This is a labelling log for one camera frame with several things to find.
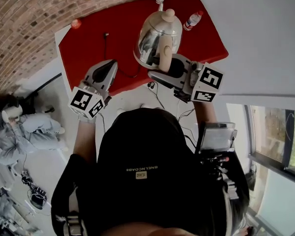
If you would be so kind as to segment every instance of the kettle handle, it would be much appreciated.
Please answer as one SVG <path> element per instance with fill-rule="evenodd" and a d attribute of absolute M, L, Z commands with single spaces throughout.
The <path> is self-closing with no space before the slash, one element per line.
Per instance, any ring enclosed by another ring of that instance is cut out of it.
<path fill-rule="evenodd" d="M 173 42 L 170 35 L 162 35 L 159 39 L 159 66 L 163 72 L 168 72 L 171 66 Z"/>

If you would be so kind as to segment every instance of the power cord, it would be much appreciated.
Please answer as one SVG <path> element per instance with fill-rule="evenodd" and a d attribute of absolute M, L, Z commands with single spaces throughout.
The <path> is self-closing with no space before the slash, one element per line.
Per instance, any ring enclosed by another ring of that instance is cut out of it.
<path fill-rule="evenodd" d="M 180 103 L 180 99 L 179 99 L 179 101 L 178 101 L 178 103 L 177 103 L 177 110 L 176 110 L 176 119 L 177 119 L 177 117 L 178 117 L 178 110 L 179 110 L 179 103 Z"/>
<path fill-rule="evenodd" d="M 109 33 L 108 32 L 105 32 L 104 33 L 104 41 L 105 41 L 105 46 L 104 46 L 104 60 L 106 60 L 106 52 L 107 52 L 107 36 L 109 35 Z M 140 73 L 140 70 L 141 70 L 141 66 L 140 65 L 138 65 L 138 71 L 137 71 L 137 73 L 135 74 L 135 75 L 129 75 L 129 74 L 127 74 L 127 73 L 125 73 L 124 71 L 122 71 L 119 67 L 118 67 L 118 70 L 124 75 L 124 76 L 126 76 L 126 77 L 128 77 L 128 78 L 135 78 L 135 77 L 137 77 L 138 75 L 139 75 L 139 73 Z"/>
<path fill-rule="evenodd" d="M 154 87 L 155 87 L 155 84 L 157 85 L 156 93 L 152 91 L 152 89 L 154 89 Z M 165 109 L 164 105 L 163 105 L 162 102 L 159 100 L 158 95 L 157 95 L 157 94 L 158 94 L 158 83 L 157 83 L 156 81 L 149 82 L 149 83 L 147 84 L 147 88 L 148 88 L 148 90 L 150 90 L 152 93 L 155 94 L 156 99 L 158 100 L 159 104 L 162 106 L 163 109 Z"/>
<path fill-rule="evenodd" d="M 185 112 L 183 112 L 180 116 L 179 116 L 179 118 L 177 119 L 178 120 L 178 123 L 180 124 L 180 121 L 181 121 L 181 119 L 182 118 L 184 118 L 184 117 L 187 117 L 187 116 L 189 116 L 193 111 L 195 111 L 195 109 L 191 109 L 191 110 L 187 110 L 187 111 L 185 111 Z M 194 135 L 193 135 L 193 132 L 192 132 L 192 130 L 191 129 L 189 129 L 189 128 L 186 128 L 186 127 L 184 127 L 184 126 L 182 126 L 181 124 L 180 124 L 180 126 L 181 126 L 181 128 L 183 128 L 183 129 L 186 129 L 186 130 L 188 130 L 188 131 L 190 131 L 190 133 L 191 133 L 191 135 L 192 135 L 192 138 L 193 138 L 193 140 L 195 141 L 195 142 L 197 142 L 197 140 L 195 139 L 195 137 L 194 137 Z"/>
<path fill-rule="evenodd" d="M 184 137 L 185 137 L 185 138 L 188 138 L 188 139 L 189 139 L 189 141 L 192 143 L 193 147 L 195 147 L 195 148 L 196 148 L 195 144 L 192 142 L 192 140 L 190 139 L 190 137 L 189 137 L 189 136 L 187 136 L 187 135 L 184 135 Z"/>
<path fill-rule="evenodd" d="M 25 160 L 24 160 L 24 163 L 23 163 L 23 171 L 25 170 L 25 162 L 26 162 L 26 159 L 27 159 L 28 155 L 27 153 L 25 154 Z"/>
<path fill-rule="evenodd" d="M 9 195 L 10 199 L 12 200 L 12 202 L 16 203 L 18 206 L 23 206 L 23 207 L 25 207 L 27 210 L 29 210 L 29 213 L 32 213 L 32 210 L 31 210 L 30 208 L 28 208 L 27 206 L 21 204 L 21 203 L 15 198 L 15 197 L 13 197 L 13 196 L 11 195 L 11 193 L 8 193 L 8 195 Z M 35 213 L 37 213 L 37 214 L 42 214 L 42 215 L 47 216 L 47 217 L 51 216 L 51 213 L 50 213 L 50 214 L 44 214 L 44 213 L 42 213 L 42 212 L 37 212 L 37 211 L 35 211 Z"/>
<path fill-rule="evenodd" d="M 106 133 L 106 128 L 105 128 L 105 121 L 104 121 L 104 116 L 102 115 L 102 113 L 99 113 L 100 116 L 102 116 L 103 118 L 103 127 L 104 127 L 104 134 Z"/>

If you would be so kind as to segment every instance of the brick wall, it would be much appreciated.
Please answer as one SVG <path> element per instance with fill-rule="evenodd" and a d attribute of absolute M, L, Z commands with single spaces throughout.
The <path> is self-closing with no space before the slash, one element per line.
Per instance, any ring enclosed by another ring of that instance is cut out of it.
<path fill-rule="evenodd" d="M 130 0 L 0 0 L 0 94 L 57 56 L 54 33 L 75 18 Z"/>

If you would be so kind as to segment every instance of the water bottle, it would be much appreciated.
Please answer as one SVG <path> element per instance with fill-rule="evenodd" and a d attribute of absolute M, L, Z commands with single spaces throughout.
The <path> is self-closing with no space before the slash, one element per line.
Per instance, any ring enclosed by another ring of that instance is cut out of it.
<path fill-rule="evenodd" d="M 183 24 L 185 30 L 191 30 L 200 20 L 203 15 L 203 11 L 199 10 L 198 12 L 192 14 L 186 23 Z"/>

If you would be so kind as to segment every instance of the black cable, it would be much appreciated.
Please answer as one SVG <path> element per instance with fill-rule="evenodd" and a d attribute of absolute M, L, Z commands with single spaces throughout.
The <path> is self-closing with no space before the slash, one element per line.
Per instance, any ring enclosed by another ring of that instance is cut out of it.
<path fill-rule="evenodd" d="M 12 197 L 12 198 L 10 198 L 10 199 L 12 200 L 12 202 L 14 202 L 15 204 L 17 204 L 18 206 L 23 206 L 23 207 L 25 207 L 27 210 L 29 210 L 30 213 L 32 213 L 32 210 L 31 210 L 29 207 L 27 207 L 27 206 L 21 204 L 21 203 L 15 198 L 15 197 L 13 197 L 13 196 L 11 195 L 11 193 L 9 193 L 9 196 Z M 42 215 L 47 216 L 47 217 L 48 217 L 48 216 L 51 216 L 51 213 L 50 213 L 49 215 L 44 214 L 44 213 L 41 213 L 41 212 L 37 212 L 37 211 L 35 211 L 35 213 L 37 213 L 37 214 L 42 214 Z"/>
<path fill-rule="evenodd" d="M 184 135 L 184 137 L 185 137 L 185 138 L 188 138 L 188 139 L 189 139 L 189 141 L 192 143 L 193 147 L 195 147 L 195 148 L 196 148 L 195 144 L 192 142 L 192 140 L 190 139 L 190 137 L 189 137 L 189 136 L 187 136 L 187 135 Z"/>
<path fill-rule="evenodd" d="M 104 116 L 101 113 L 99 113 L 99 115 L 102 116 L 102 118 L 103 118 L 103 127 L 104 127 L 104 134 L 105 134 L 106 133 L 106 128 L 105 128 Z"/>
<path fill-rule="evenodd" d="M 104 60 L 106 60 L 107 36 L 108 36 L 108 35 L 109 35 L 109 33 L 104 33 L 104 42 L 105 42 L 105 46 L 104 46 Z M 125 73 L 124 71 L 122 71 L 122 70 L 120 69 L 120 67 L 118 67 L 118 70 L 119 70 L 124 76 L 126 76 L 126 77 L 128 77 L 128 78 L 135 78 L 135 77 L 137 77 L 137 76 L 139 75 L 140 70 L 141 70 L 141 66 L 138 65 L 138 71 L 137 71 L 137 73 L 136 73 L 135 75 L 129 75 L 129 74 Z"/>
<path fill-rule="evenodd" d="M 25 162 L 26 162 L 27 157 L 28 157 L 28 155 L 25 154 L 25 160 L 24 160 L 24 163 L 23 163 L 23 171 L 25 170 Z"/>
<path fill-rule="evenodd" d="M 151 90 L 151 89 L 153 89 L 155 87 L 155 84 L 157 84 L 156 93 Z M 165 109 L 164 105 L 159 100 L 158 95 L 157 95 L 158 94 L 158 83 L 156 81 L 149 82 L 148 85 L 147 85 L 147 88 L 148 88 L 148 90 L 150 90 L 152 93 L 155 94 L 156 99 L 158 100 L 159 104 L 162 106 L 163 109 Z"/>
<path fill-rule="evenodd" d="M 187 116 L 189 116 L 194 110 L 195 110 L 195 109 L 191 109 L 191 110 L 188 110 L 188 111 L 183 112 L 183 113 L 179 116 L 179 118 L 178 118 L 178 122 L 179 122 L 183 117 L 187 117 Z"/>

